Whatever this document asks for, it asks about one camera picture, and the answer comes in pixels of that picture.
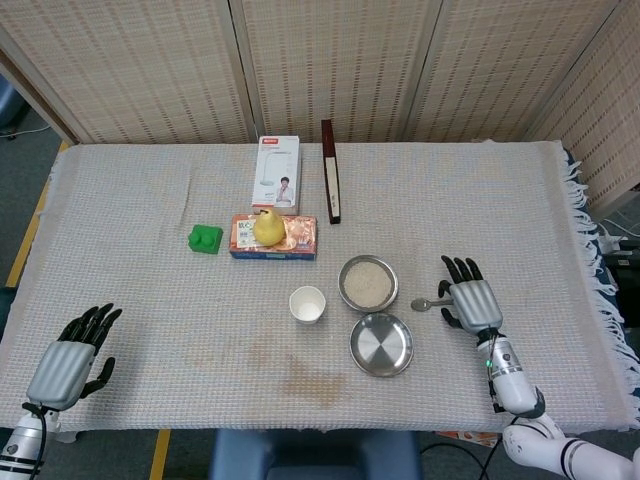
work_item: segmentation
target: white box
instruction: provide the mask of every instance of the white box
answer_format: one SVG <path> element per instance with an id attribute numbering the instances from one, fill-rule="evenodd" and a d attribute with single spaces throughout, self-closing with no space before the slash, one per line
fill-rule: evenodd
<path id="1" fill-rule="evenodd" d="M 254 213 L 272 207 L 283 215 L 297 215 L 300 198 L 300 139 L 260 137 L 251 206 Z"/>

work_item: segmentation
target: white cup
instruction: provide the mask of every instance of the white cup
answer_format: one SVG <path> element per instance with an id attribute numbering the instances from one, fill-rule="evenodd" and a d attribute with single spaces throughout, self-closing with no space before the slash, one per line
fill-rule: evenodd
<path id="1" fill-rule="evenodd" d="M 324 312 L 327 301 L 316 287 L 305 285 L 298 288 L 289 297 L 289 310 L 300 323 L 316 323 Z"/>

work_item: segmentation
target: spoon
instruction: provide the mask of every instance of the spoon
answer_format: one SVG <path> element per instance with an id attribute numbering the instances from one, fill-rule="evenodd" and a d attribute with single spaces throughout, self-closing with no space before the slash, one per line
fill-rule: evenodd
<path id="1" fill-rule="evenodd" d="M 441 307 L 444 305 L 453 305 L 453 300 L 445 299 L 445 300 L 427 300 L 426 298 L 416 298 L 411 302 L 411 308 L 416 312 L 426 312 L 431 307 Z"/>

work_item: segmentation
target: white tablecloth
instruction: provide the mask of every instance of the white tablecloth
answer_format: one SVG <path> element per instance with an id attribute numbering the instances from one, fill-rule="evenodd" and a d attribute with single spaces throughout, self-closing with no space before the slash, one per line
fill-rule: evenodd
<path id="1" fill-rule="evenodd" d="M 112 301 L 124 314 L 94 375 L 112 355 L 113 377 L 62 415 L 65 429 L 499 430 L 510 417 L 493 413 L 476 339 L 449 328 L 438 309 L 409 308 L 448 278 L 443 254 L 478 262 L 502 307 L 502 332 L 561 426 L 635 424 L 629 391 L 638 381 L 626 370 L 635 360 L 620 353 L 615 309 L 598 311 L 577 233 L 582 193 L 559 143 L 340 144 L 336 226 L 321 147 L 303 145 L 301 213 L 318 217 L 315 262 L 228 254 L 232 215 L 250 211 L 255 154 L 254 145 L 62 154 L 0 349 L 1 424 L 21 415 L 63 326 Z M 217 256 L 187 247 L 195 223 L 223 227 Z M 337 277 L 359 254 L 383 257 L 399 278 L 389 311 L 412 331 L 415 355 L 394 378 L 367 376 L 349 354 L 360 315 L 340 299 Z M 327 298 L 313 326 L 288 311 L 289 294 L 306 284 Z"/>

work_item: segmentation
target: green block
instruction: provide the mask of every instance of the green block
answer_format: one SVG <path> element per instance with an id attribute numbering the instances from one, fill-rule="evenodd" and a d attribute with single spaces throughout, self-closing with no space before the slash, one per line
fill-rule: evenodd
<path id="1" fill-rule="evenodd" d="M 208 227 L 206 225 L 194 225 L 189 234 L 189 248 L 194 252 L 218 253 L 222 229 L 220 227 Z"/>

